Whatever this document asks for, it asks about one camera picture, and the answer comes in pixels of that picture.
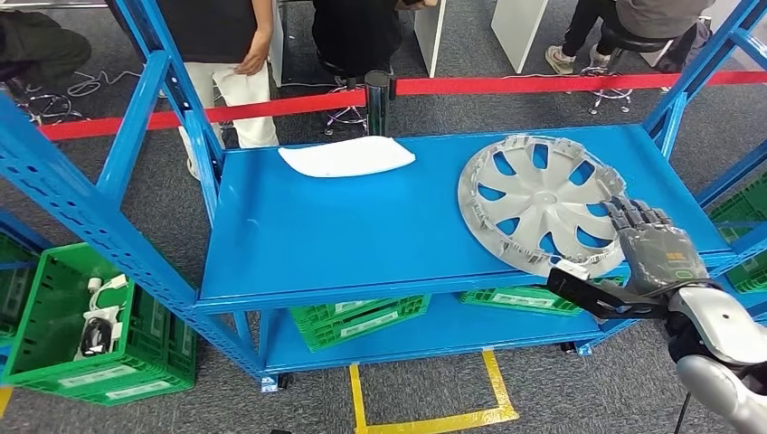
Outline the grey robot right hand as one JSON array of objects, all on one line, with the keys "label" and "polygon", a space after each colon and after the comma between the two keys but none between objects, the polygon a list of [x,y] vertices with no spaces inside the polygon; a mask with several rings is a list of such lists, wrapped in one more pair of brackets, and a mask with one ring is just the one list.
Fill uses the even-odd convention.
[{"label": "grey robot right hand", "polygon": [[663,210],[624,196],[613,196],[604,205],[630,266],[629,292],[658,297],[675,285],[709,280],[687,232]]}]

